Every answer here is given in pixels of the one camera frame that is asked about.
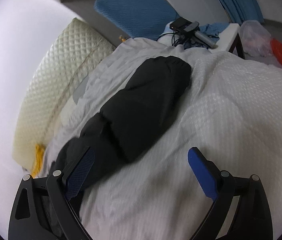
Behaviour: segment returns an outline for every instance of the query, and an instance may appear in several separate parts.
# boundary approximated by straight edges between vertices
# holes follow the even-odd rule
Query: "blue mat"
[[[130,37],[156,40],[178,14],[166,0],[96,0],[94,9]]]

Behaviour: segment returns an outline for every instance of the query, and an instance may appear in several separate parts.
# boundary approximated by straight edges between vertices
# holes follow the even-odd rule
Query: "white table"
[[[229,26],[219,34],[219,40],[216,43],[216,48],[209,49],[212,53],[219,51],[233,52],[234,48],[237,49],[239,57],[244,59],[244,52],[239,37],[240,25],[237,23],[230,23]]]

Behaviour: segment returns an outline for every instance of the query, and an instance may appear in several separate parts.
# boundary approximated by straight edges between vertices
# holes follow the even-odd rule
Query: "bed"
[[[197,146],[236,176],[260,176],[277,239],[282,234],[282,69],[228,52],[127,40],[89,74],[69,123],[46,149],[40,176],[145,59],[168,55],[193,68],[177,120],[141,160],[85,192],[82,224],[93,239],[189,238],[211,205],[187,164],[188,149]]]

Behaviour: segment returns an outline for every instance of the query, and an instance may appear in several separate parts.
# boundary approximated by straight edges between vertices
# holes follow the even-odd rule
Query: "pillow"
[[[76,18],[59,35],[36,70],[18,116],[12,157],[23,168],[40,170],[40,156],[61,122],[61,109],[83,78],[114,49]]]

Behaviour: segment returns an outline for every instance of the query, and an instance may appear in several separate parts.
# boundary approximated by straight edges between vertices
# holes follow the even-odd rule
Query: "wire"
[[[174,21],[177,19],[177,17],[178,17],[178,13],[177,13],[177,11],[176,11],[176,17],[174,18]]]
[[[173,34],[173,39],[171,40],[171,45],[173,46],[173,47],[176,47],[178,44],[179,44],[179,40],[180,40],[180,35],[179,35],[179,38],[176,40],[176,35],[179,35],[178,33],[176,33],[176,32],[174,32],[174,34]]]
[[[160,38],[163,37],[164,35],[168,35],[168,34],[174,34],[174,33],[163,33],[163,34],[161,34],[161,35],[159,36],[159,38],[157,38],[156,41],[158,41],[158,39],[160,39]]]
[[[171,46],[173,46],[173,47],[174,47],[174,42],[176,42],[174,35],[175,35],[175,31],[173,31],[173,35],[171,37]]]

